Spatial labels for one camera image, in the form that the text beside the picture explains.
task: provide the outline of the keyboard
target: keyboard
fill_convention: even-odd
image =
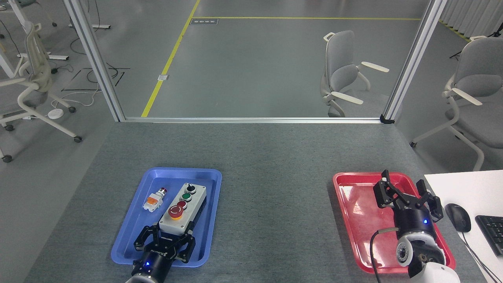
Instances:
[[[478,215],[475,217],[496,256],[503,256],[503,217]]]

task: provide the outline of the robotic arm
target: robotic arm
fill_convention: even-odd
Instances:
[[[381,177],[374,185],[377,205],[393,209],[398,228],[396,259],[401,266],[408,266],[411,282],[460,282],[456,272],[446,266],[444,251],[435,242],[437,234],[433,223],[443,217],[440,199],[426,190],[423,180],[416,183],[421,196],[417,198],[393,186],[388,170],[384,170]]]

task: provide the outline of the red tray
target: red tray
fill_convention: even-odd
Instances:
[[[392,184],[402,192],[419,197],[412,180],[402,173],[390,173]],[[381,173],[338,173],[333,177],[337,197],[343,212],[351,247],[357,265],[373,273],[370,261],[370,238],[377,230],[394,227],[393,210],[379,208],[374,196],[374,185]],[[434,224],[437,244],[444,250],[446,264],[454,269],[456,261],[442,234]],[[398,240],[394,232],[383,233],[374,239],[374,258],[379,273],[407,273],[407,267],[398,264],[395,250]]]

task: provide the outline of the black mouse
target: black mouse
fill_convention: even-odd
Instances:
[[[455,203],[449,203],[445,206],[445,212],[447,213],[447,217],[456,228],[458,232],[470,232],[471,230],[471,221],[468,212],[461,206]]]

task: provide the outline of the black selector switch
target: black selector switch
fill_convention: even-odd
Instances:
[[[189,194],[194,194],[196,193],[196,187],[189,184],[189,186],[185,189],[185,191]]]

